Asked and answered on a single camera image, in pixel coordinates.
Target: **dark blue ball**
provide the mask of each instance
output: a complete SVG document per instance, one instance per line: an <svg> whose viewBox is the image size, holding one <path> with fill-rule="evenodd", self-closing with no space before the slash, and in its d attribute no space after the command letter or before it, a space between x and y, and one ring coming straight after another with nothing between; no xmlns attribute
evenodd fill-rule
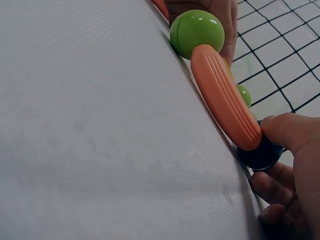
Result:
<svg viewBox="0 0 320 240"><path fill-rule="evenodd" d="M272 143L262 135L260 146L252 151L244 151L237 147L239 160L247 167L262 171L272 167L281 157L284 149L282 146Z"/></svg>

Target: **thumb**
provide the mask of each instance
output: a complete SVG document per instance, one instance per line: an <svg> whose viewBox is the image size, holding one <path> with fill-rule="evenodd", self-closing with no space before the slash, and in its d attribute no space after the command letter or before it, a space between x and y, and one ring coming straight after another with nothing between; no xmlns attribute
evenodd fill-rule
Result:
<svg viewBox="0 0 320 240"><path fill-rule="evenodd" d="M284 113L261 122L263 134L295 155L304 145L320 138L320 117Z"/></svg>
<svg viewBox="0 0 320 240"><path fill-rule="evenodd" d="M213 0L211 1L209 7L210 13L216 16L221 22L224 30L224 44L221 49L220 55L226 59L229 66L233 61L233 39L234 32L232 11L231 11L231 1L230 0Z"/></svg>

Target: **green ball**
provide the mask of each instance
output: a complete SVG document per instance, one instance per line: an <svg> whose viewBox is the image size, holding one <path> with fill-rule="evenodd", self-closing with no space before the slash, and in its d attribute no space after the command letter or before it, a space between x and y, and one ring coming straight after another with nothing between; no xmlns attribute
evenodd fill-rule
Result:
<svg viewBox="0 0 320 240"><path fill-rule="evenodd" d="M190 10L172 23L170 41L179 55L190 60L192 51L199 45L210 45L220 52L225 42L225 32L220 21L211 13Z"/></svg>
<svg viewBox="0 0 320 240"><path fill-rule="evenodd" d="M258 121L257 116L256 116L256 115L254 115L253 113L252 113L252 115L253 115L254 119Z"/></svg>
<svg viewBox="0 0 320 240"><path fill-rule="evenodd" d="M237 84L236 87L238 88L239 93L241 94L245 104L248 108L251 107L251 95L250 92L242 85Z"/></svg>

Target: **toy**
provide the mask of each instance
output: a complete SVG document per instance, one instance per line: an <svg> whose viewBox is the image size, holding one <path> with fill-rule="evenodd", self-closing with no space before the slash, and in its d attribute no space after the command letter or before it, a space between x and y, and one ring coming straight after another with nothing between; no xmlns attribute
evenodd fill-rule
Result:
<svg viewBox="0 0 320 240"><path fill-rule="evenodd" d="M251 95L249 91L242 85L237 84L236 88L238 89L239 93L242 96L242 99L244 100L245 104L247 105L248 108L251 107Z"/></svg>
<svg viewBox="0 0 320 240"><path fill-rule="evenodd" d="M172 23L170 41L179 55L190 60L201 95L219 126L237 146L239 160L249 168L264 170L279 160L283 148L263 136L260 121L249 110L248 90L235 84L226 61L219 55L223 32L215 16L191 10Z"/></svg>
<svg viewBox="0 0 320 240"><path fill-rule="evenodd" d="M220 52L225 41L220 21L206 11L190 10L179 15L172 23L170 40L176 52L190 60L193 49L200 44L212 46Z"/></svg>

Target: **orange object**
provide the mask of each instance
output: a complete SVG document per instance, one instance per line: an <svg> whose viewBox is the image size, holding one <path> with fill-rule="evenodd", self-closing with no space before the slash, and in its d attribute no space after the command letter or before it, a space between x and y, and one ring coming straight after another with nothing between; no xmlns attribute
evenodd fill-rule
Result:
<svg viewBox="0 0 320 240"><path fill-rule="evenodd" d="M262 132L223 58L210 45L192 51L191 70L208 108L225 134L245 151L259 147Z"/></svg>
<svg viewBox="0 0 320 240"><path fill-rule="evenodd" d="M169 21L169 13L165 4L165 0L151 0L151 2L160 10L164 17Z"/></svg>

